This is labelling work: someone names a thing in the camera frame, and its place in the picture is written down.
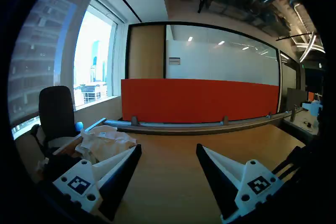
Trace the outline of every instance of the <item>chair backrest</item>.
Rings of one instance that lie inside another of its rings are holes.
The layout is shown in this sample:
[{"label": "chair backrest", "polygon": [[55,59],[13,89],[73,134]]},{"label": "chair backrest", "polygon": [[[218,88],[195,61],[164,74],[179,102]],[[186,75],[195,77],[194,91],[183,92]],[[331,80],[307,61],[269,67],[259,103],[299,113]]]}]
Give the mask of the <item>chair backrest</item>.
[{"label": "chair backrest", "polygon": [[70,90],[65,86],[43,89],[39,94],[39,118],[46,141],[76,136]]}]

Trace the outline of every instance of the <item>orange partition panel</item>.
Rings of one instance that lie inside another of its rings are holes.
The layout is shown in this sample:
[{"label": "orange partition panel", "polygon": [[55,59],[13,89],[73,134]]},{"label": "orange partition panel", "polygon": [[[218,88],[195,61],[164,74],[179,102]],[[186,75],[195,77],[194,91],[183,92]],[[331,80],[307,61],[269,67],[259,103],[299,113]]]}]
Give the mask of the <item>orange partition panel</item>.
[{"label": "orange partition panel", "polygon": [[314,101],[314,93],[308,92],[308,100],[309,101]]},{"label": "orange partition panel", "polygon": [[276,113],[279,86],[204,79],[122,79],[123,120],[200,123]]}]

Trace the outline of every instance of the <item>sky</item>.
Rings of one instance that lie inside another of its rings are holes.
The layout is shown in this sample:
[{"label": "sky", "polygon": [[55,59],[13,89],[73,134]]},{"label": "sky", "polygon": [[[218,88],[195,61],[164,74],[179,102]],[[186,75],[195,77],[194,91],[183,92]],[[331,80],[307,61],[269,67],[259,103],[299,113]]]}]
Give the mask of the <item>sky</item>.
[{"label": "sky", "polygon": [[102,63],[108,60],[108,46],[112,26],[90,13],[88,7],[79,30],[74,67],[76,69],[76,84],[85,84],[90,81],[92,65],[92,44],[100,41],[98,46],[96,79],[102,80]]}]

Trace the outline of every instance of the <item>office desk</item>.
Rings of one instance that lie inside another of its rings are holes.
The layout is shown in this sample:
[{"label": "office desk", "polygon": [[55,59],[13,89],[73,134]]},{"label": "office desk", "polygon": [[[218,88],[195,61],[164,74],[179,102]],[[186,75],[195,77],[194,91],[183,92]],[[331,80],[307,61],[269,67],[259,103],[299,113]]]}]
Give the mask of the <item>office desk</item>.
[{"label": "office desk", "polygon": [[264,125],[225,134],[158,136],[129,134],[142,156],[114,223],[221,223],[220,211],[196,156],[196,144],[240,163],[257,159],[272,170],[304,144]]},{"label": "office desk", "polygon": [[[291,125],[306,134],[317,135],[318,127],[313,127],[316,118],[317,116],[312,116],[309,111],[303,110],[295,115],[294,121],[290,121],[290,116],[284,118],[283,121],[284,123]],[[308,128],[307,123],[304,122],[310,122],[312,126]]]}]

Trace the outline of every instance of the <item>skyscraper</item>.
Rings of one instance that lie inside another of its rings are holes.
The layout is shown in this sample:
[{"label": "skyscraper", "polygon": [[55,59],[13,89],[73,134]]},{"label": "skyscraper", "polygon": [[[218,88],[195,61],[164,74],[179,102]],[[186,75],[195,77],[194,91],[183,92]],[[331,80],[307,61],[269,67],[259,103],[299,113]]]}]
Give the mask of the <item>skyscraper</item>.
[{"label": "skyscraper", "polygon": [[103,61],[103,63],[102,63],[102,81],[106,82],[106,79],[105,79],[105,61]]},{"label": "skyscraper", "polygon": [[91,62],[92,65],[95,66],[97,64],[97,56],[98,56],[98,47],[99,47],[99,40],[95,41],[92,44],[92,52],[91,52]]},{"label": "skyscraper", "polygon": [[97,56],[98,56],[98,47],[99,47],[99,40],[95,41],[92,44],[92,51],[91,51],[91,71],[90,71],[90,81],[95,82],[96,81],[96,69],[97,69]]}]

